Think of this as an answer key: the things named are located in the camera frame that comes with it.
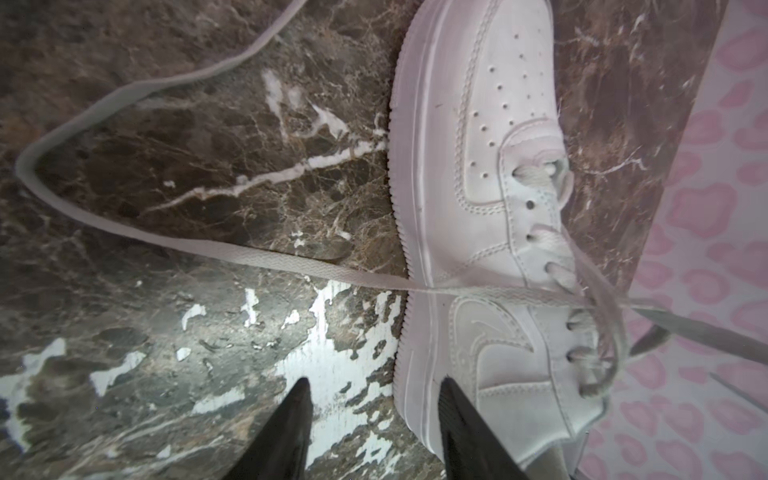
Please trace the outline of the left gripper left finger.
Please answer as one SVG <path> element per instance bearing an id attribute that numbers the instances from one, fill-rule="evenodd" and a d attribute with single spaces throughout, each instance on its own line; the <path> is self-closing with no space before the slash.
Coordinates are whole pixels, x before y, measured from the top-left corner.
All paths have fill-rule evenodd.
<path id="1" fill-rule="evenodd" d="M 312 418 L 310 382 L 302 377 L 224 479 L 304 479 Z"/>

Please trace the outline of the white sneaker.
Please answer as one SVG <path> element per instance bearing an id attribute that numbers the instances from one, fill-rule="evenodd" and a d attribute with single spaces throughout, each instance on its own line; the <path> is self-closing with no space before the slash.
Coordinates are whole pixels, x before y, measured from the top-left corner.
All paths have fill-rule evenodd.
<path id="1" fill-rule="evenodd" d="M 454 379 L 521 467 L 567 474 L 565 444 L 605 413 L 592 320 L 467 286 L 579 294 L 561 213 L 572 192 L 547 1 L 427 1 L 397 62 L 389 184 L 412 281 L 395 361 L 398 413 L 443 452 L 438 397 Z"/>

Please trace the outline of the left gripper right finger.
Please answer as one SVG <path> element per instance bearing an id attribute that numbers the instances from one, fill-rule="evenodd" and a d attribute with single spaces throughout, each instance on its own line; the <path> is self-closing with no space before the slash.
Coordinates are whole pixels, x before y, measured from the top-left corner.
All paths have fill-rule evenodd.
<path id="1" fill-rule="evenodd" d="M 438 418 L 448 480 L 528 480 L 458 383 L 443 379 Z"/>

